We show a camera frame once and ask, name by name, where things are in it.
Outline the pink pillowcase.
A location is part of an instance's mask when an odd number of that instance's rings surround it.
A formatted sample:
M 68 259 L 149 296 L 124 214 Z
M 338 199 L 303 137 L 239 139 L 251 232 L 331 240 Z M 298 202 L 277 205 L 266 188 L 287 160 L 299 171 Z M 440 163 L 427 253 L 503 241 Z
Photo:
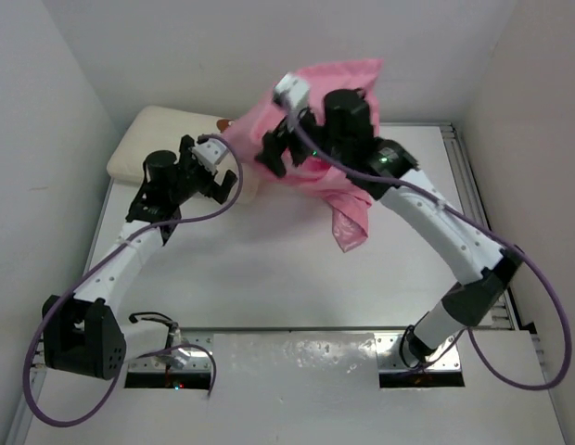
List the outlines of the pink pillowcase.
M 311 87 L 309 104 L 319 122 L 325 120 L 323 98 L 338 89 L 365 90 L 374 132 L 379 130 L 379 103 L 374 87 L 382 69 L 379 58 L 326 62 L 294 70 Z M 324 200 L 332 209 L 332 234 L 343 252 L 361 246 L 368 238 L 368 211 L 374 199 L 356 187 L 345 172 L 325 161 L 310 157 L 302 166 L 287 167 L 287 175 L 277 178 L 255 161 L 262 149 L 262 137 L 272 131 L 285 113 L 272 103 L 272 93 L 235 121 L 219 120 L 223 138 L 235 149 L 241 162 L 249 165 L 265 181 L 291 186 L 310 197 Z

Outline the cream pillow with bear print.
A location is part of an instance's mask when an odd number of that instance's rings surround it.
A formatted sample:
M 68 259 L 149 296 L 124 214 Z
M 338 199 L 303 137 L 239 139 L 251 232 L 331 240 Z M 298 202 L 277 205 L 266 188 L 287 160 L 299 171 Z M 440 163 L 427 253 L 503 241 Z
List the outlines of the cream pillow with bear print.
M 183 136 L 188 134 L 196 139 L 203 134 L 219 134 L 231 123 L 216 116 L 147 106 L 136 115 L 112 154 L 108 174 L 119 182 L 140 184 L 148 154 L 158 150 L 177 153 Z

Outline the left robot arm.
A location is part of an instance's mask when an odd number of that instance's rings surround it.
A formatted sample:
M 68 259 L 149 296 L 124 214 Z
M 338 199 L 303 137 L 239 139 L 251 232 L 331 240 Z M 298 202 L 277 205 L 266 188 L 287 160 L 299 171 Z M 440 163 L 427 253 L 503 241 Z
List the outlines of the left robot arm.
M 215 177 L 231 154 L 219 136 L 182 137 L 178 152 L 159 150 L 143 162 L 143 181 L 132 200 L 118 238 L 79 285 L 43 307 L 47 367 L 110 380 L 124 362 L 162 350 L 173 322 L 158 315 L 122 317 L 119 310 L 148 260 L 183 222 L 181 207 L 201 194 L 232 206 L 242 185 L 241 172 Z

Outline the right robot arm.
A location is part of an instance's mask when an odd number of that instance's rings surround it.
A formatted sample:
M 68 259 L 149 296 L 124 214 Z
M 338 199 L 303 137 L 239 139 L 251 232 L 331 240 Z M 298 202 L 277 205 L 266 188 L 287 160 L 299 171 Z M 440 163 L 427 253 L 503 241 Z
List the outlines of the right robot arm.
M 273 101 L 287 115 L 263 136 L 262 151 L 255 157 L 259 163 L 283 178 L 285 152 L 295 167 L 309 157 L 334 159 L 352 184 L 412 226 L 451 269 L 455 285 L 399 341 L 404 367 L 427 366 L 428 357 L 449 336 L 479 325 L 507 290 L 520 258 L 456 217 L 413 155 L 400 143 L 374 134 L 362 90 L 327 94 L 324 123 L 316 121 L 304 93 L 275 93 Z

